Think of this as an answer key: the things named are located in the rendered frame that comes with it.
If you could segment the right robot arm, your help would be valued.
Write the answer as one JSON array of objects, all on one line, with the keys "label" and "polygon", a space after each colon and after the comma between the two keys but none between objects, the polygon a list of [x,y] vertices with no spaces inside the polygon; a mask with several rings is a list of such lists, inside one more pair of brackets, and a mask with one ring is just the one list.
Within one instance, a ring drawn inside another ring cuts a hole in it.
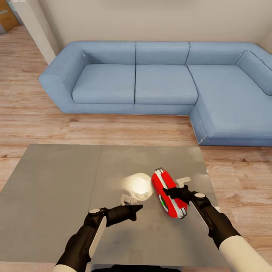
[{"label": "right robot arm", "polygon": [[177,179],[177,187],[163,190],[171,199],[180,198],[190,206],[208,236],[213,238],[231,272],[272,272],[272,266],[232,227],[229,218],[212,206],[206,195],[188,190],[184,182],[190,181],[190,177]]}]

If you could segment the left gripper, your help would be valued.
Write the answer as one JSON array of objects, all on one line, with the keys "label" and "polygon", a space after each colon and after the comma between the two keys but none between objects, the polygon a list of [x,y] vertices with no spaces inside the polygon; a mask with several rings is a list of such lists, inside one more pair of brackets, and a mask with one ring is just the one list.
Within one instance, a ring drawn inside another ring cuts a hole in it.
[{"label": "left gripper", "polygon": [[132,205],[125,205],[125,206],[117,206],[114,207],[113,209],[116,210],[117,212],[117,223],[120,223],[124,220],[130,219],[132,221],[136,221],[136,212],[138,212],[139,210],[141,210],[143,208],[143,205],[136,205],[136,206],[132,206]]}]

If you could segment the radio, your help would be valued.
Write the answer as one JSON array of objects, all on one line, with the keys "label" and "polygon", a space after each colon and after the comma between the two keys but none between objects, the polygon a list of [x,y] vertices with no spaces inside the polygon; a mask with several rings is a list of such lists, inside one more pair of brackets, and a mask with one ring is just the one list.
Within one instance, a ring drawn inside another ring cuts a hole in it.
[{"label": "radio", "polygon": [[185,218],[187,214],[187,203],[180,198],[171,199],[170,195],[166,195],[163,190],[163,188],[170,189],[177,187],[171,175],[166,170],[158,168],[155,170],[151,180],[166,212],[174,218]]}]

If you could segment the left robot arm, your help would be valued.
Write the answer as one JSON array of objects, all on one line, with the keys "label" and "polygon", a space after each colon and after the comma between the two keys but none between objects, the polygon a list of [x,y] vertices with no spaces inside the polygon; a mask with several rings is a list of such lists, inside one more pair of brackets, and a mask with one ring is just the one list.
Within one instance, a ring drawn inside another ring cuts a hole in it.
[{"label": "left robot arm", "polygon": [[120,205],[112,209],[101,208],[89,211],[77,234],[70,237],[65,252],[51,272],[85,272],[90,263],[100,238],[105,230],[113,224],[130,219],[136,221],[136,212],[143,208],[137,199],[122,195]]}]

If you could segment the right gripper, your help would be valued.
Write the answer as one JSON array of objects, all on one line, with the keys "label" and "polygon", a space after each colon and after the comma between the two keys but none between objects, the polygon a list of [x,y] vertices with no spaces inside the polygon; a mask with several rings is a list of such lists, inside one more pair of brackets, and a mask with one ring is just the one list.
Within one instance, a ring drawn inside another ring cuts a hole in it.
[{"label": "right gripper", "polygon": [[170,195],[171,199],[180,198],[181,200],[183,200],[184,192],[189,191],[187,185],[184,185],[184,188],[173,187],[170,189],[163,188],[163,190],[166,195]]}]

